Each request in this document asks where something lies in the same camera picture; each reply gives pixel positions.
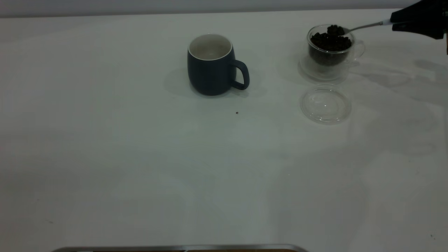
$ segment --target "glass cup handle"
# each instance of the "glass cup handle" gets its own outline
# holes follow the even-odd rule
[[[355,43],[355,58],[354,61],[358,60],[366,51],[366,45],[364,44],[364,41],[357,40]]]

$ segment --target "mug handle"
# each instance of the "mug handle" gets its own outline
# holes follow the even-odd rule
[[[245,90],[249,86],[249,82],[250,82],[249,71],[247,70],[246,64],[244,64],[241,61],[232,60],[229,62],[229,65],[237,67],[239,70],[241,70],[241,72],[243,73],[243,79],[244,79],[244,84],[241,84],[238,81],[232,80],[230,85],[239,90]]]

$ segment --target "dark blue mug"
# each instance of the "dark blue mug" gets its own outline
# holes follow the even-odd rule
[[[243,73],[244,84],[235,81],[237,68]],[[195,38],[188,46],[188,77],[201,94],[215,96],[231,87],[245,90],[249,86],[247,66],[235,60],[233,45],[218,34]]]

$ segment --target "wall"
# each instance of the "wall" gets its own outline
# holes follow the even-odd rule
[[[416,0],[0,0],[0,17],[402,8]]]

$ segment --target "white table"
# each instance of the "white table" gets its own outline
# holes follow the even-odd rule
[[[307,31],[392,11],[0,20],[0,251],[447,251],[444,40],[359,30],[350,118],[323,126],[298,107]],[[246,91],[191,90],[187,45],[207,32],[232,40]]]

